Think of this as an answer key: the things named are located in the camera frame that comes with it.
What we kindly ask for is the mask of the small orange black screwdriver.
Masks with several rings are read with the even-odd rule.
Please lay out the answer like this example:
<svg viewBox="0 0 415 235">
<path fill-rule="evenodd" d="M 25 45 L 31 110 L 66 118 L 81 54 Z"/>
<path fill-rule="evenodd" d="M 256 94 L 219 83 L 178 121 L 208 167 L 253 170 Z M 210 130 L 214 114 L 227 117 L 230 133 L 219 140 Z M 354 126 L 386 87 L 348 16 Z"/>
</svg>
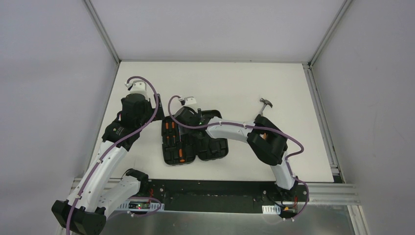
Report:
<svg viewBox="0 0 415 235">
<path fill-rule="evenodd" d="M 169 146 L 169 131 L 170 131 L 170 129 L 169 129 L 169 123 L 168 122 L 166 122 L 165 123 L 165 139 L 166 139 L 166 145 L 167 146 Z"/>
</svg>

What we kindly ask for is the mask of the black plastic tool case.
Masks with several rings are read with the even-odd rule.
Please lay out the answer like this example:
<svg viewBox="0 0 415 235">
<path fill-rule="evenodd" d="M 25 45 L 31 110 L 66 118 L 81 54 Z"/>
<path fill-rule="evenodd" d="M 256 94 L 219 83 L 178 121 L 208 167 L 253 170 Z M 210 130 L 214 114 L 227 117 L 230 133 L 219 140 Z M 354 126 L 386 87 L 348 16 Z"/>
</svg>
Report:
<svg viewBox="0 0 415 235">
<path fill-rule="evenodd" d="M 161 123 L 161 136 L 162 136 L 162 154 L 164 162 L 168 165 L 184 165 L 194 162 L 196 158 L 202 161 L 210 161 L 223 158 L 228 155 L 229 145 L 227 139 L 213 139 L 209 135 L 205 137 L 191 137 L 183 135 L 181 133 L 183 142 L 183 154 L 184 163 L 179 162 L 179 153 L 177 143 L 179 141 L 178 129 L 179 125 L 175 123 L 176 128 L 176 144 L 172 145 L 172 136 L 169 131 L 169 146 L 166 145 L 165 139 L 165 123 L 169 123 L 169 129 L 171 129 L 171 117 L 165 117 Z"/>
</svg>

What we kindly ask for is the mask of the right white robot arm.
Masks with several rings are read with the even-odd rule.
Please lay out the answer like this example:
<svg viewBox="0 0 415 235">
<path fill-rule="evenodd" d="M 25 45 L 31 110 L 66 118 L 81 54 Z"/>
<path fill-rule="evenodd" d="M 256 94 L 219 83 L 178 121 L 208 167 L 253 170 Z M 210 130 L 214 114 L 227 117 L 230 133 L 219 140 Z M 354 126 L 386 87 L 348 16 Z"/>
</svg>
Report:
<svg viewBox="0 0 415 235">
<path fill-rule="evenodd" d="M 231 121 L 203 115 L 201 111 L 196 113 L 188 107 L 182 107 L 172 117 L 198 139 L 227 139 L 248 144 L 256 157 L 270 166 L 279 197 L 289 201 L 297 195 L 297 183 L 285 159 L 288 138 L 266 117 L 257 115 L 253 121 Z"/>
</svg>

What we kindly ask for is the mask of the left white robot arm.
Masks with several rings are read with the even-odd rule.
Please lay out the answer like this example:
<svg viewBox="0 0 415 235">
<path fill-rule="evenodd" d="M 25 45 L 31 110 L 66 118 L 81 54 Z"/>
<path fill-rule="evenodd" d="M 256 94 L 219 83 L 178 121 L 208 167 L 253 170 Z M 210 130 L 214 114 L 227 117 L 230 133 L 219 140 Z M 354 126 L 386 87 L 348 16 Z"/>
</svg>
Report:
<svg viewBox="0 0 415 235">
<path fill-rule="evenodd" d="M 95 159 L 84 177 L 66 200 L 57 200 L 51 210 L 66 234 L 98 235 L 107 218 L 124 201 L 135 195 L 148 198 L 152 190 L 149 176 L 133 168 L 128 169 L 112 189 L 104 188 L 114 170 L 127 155 L 139 132 L 149 123 L 162 119 L 159 94 L 154 96 L 156 107 L 142 94 L 129 94 L 121 99 L 122 109 L 105 128 Z"/>
</svg>

